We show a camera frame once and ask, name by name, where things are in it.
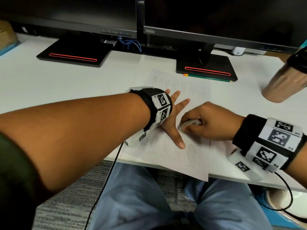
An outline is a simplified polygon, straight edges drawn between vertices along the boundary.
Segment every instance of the floor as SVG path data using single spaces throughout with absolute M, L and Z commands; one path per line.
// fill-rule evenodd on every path
M 88 214 L 96 201 L 111 162 L 103 161 L 77 182 L 40 205 L 33 229 L 84 229 Z M 172 210 L 191 211 L 195 204 L 182 195 L 186 175 L 159 170 L 155 177 Z

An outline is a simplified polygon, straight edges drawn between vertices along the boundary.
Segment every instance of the black monitor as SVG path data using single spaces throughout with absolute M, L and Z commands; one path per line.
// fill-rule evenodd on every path
M 144 33 L 294 53 L 307 38 L 307 0 L 145 0 Z
M 0 19 L 136 38 L 136 0 L 0 0 Z

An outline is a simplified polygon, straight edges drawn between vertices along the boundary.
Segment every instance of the white desk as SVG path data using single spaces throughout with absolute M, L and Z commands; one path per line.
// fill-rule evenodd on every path
M 63 100 L 122 93 L 127 87 L 142 86 L 152 69 L 175 73 L 175 60 L 117 51 L 110 53 L 101 68 L 40 61 L 36 55 L 56 40 L 24 37 L 23 41 L 0 57 L 0 113 Z M 285 120 L 302 126 L 307 132 L 307 89 L 281 104 L 267 101 L 260 93 L 283 65 L 279 58 L 251 54 L 236 57 L 217 50 L 213 53 L 229 56 L 238 77 L 234 83 L 208 80 L 213 103 L 243 116 L 253 113 Z M 218 149 L 223 147 L 224 143 L 220 142 L 210 153 L 210 177 L 285 189 L 274 174 L 261 182 L 250 181 L 228 162 L 225 152 Z M 117 150 L 113 151 L 106 159 L 114 160 L 116 153 Z M 119 161 L 161 168 L 125 154 Z M 307 192 L 284 172 L 280 171 L 280 174 L 293 190 Z

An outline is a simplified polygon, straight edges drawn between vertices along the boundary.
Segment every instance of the pencil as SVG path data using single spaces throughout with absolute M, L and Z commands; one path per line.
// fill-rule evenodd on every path
M 187 74 L 187 73 L 184 73 L 183 75 L 186 76 L 186 77 L 197 77 L 197 78 L 203 78 L 203 79 L 209 79 L 209 80 L 215 80 L 215 81 L 233 82 L 233 81 L 214 78 L 214 77 L 205 77 L 205 76 L 199 76 L 199 75 Z

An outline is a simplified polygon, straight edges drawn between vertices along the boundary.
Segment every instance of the thinkvision logo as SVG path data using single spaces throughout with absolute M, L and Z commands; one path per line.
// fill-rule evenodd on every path
M 146 32 L 146 33 L 154 34 L 154 31 L 153 31 L 153 30 L 149 30 L 149 29 L 145 29 L 145 32 Z

